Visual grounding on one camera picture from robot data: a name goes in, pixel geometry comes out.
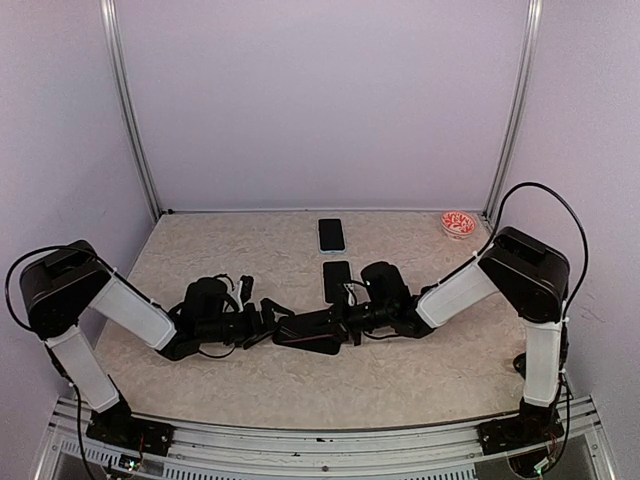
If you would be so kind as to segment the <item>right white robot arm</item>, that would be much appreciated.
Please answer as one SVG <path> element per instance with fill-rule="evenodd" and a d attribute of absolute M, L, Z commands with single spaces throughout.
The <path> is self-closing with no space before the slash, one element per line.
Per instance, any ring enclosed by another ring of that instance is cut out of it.
<path fill-rule="evenodd" d="M 524 349 L 515 310 L 494 294 L 420 339 L 380 336 L 337 358 L 337 428 L 449 422 L 517 408 L 523 381 L 512 367 Z"/>

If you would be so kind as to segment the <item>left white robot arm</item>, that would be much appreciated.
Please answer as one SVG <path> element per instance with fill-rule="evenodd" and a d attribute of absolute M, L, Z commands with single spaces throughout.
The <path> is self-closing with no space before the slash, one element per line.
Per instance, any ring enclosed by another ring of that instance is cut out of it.
<path fill-rule="evenodd" d="M 133 443 L 140 424 L 123 409 L 126 402 L 96 355 L 99 339 L 86 337 L 82 319 L 114 325 L 164 359 L 179 362 L 201 354 L 207 344 L 249 349 L 274 333 L 278 318 L 292 313 L 269 298 L 253 303 L 252 277 L 232 281 L 226 274 L 192 282 L 183 299 L 165 309 L 84 240 L 33 250 L 14 265 L 22 270 L 27 330 L 43 342 L 91 409 L 102 414 L 102 430 L 121 445 Z"/>

